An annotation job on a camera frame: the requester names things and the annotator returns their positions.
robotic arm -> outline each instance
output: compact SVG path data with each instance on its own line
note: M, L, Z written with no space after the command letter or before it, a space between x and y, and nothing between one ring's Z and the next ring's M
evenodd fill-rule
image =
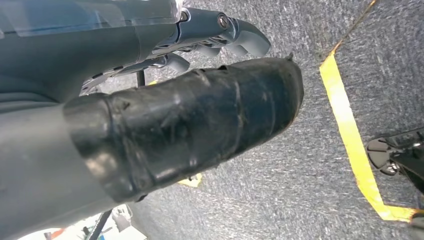
M148 67L186 71L175 51L268 52L250 23L174 0L2 0L0 31L0 239L65 227L216 167L285 130L303 99L291 56L86 95Z

yellow tape line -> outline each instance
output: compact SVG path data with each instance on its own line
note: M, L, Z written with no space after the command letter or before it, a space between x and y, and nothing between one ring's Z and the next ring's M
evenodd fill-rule
M154 85L154 84L157 84L157 83L158 83L158 81L154 80L154 81L149 82L147 85L149 86L149 85ZM197 188L200 185L201 182L202 182L202 174L198 173L194 177L192 177L191 180L184 179L184 180L179 181L178 183L182 184L182 185L189 186L189 187Z
M376 2L377 0L371 1L356 23L335 45L330 55L319 67L319 72L359 190L383 220L410 222L413 214L424 213L424 211L384 204L334 57L343 40L358 26Z

gray carpet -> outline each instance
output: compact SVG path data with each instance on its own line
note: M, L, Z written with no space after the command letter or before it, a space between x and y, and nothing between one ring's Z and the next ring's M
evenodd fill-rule
M359 192L319 66L370 0L185 1L224 11L261 29L273 57L294 53L305 99L283 134L217 169L199 188L175 184L131 206L134 225L150 240L407 240L407 225L382 221ZM364 143L423 126L422 0L380 0L336 54ZM223 51L184 55L193 68L243 59ZM175 76L150 69L148 80ZM131 87L133 76L110 80L104 92ZM401 177L376 173L383 199L414 205Z

transparent plastic cover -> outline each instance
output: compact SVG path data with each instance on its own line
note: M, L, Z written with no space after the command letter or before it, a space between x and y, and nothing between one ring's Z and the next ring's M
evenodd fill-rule
M174 24L182 0L0 0L0 38L88 31L125 26Z

black cable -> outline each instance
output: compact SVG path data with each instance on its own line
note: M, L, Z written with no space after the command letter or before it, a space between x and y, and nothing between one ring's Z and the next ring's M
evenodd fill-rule
M109 216L111 215L112 209L103 212L100 214L100 217L95 222L94 228L91 230L90 234L87 236L86 240L97 240L99 238L100 233L102 232L103 227L106 224Z
M137 72L137 87L145 86L146 85L146 76L145 71L141 70Z

